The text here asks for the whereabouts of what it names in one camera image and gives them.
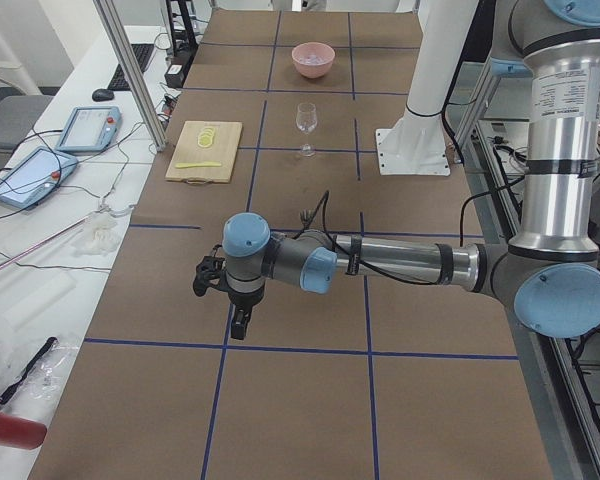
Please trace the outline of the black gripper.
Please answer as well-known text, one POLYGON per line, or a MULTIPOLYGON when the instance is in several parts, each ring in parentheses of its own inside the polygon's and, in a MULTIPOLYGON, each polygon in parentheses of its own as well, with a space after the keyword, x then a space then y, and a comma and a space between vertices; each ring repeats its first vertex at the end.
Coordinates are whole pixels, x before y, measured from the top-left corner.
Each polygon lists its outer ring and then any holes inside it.
POLYGON ((233 306, 230 323, 230 337, 243 341, 247 336, 252 309, 264 298, 265 281, 238 282, 228 284, 228 296, 233 306))

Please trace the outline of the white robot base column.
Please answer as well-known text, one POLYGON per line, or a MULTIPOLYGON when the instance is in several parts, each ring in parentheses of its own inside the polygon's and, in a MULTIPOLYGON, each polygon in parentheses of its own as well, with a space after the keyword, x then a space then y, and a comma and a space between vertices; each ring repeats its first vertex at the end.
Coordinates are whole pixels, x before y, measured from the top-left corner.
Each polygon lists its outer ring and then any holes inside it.
POLYGON ((376 131, 384 176, 448 176, 442 120, 447 94, 478 8, 477 0, 427 1, 423 38, 403 116, 376 131))

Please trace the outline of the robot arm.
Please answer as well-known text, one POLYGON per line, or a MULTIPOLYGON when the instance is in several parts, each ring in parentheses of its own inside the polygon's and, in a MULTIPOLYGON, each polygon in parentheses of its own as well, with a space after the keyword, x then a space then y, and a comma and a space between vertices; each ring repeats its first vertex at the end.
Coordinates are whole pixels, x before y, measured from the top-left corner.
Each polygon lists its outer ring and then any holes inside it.
POLYGON ((295 238, 240 213, 225 224, 218 286, 234 307, 231 335, 243 339, 267 279, 326 292, 338 269, 415 285, 459 285, 498 300, 549 337, 600 324, 598 248, 589 238, 597 173, 600 1, 501 1, 492 53, 531 72, 527 173, 518 233, 506 246, 419 244, 330 237, 295 238))

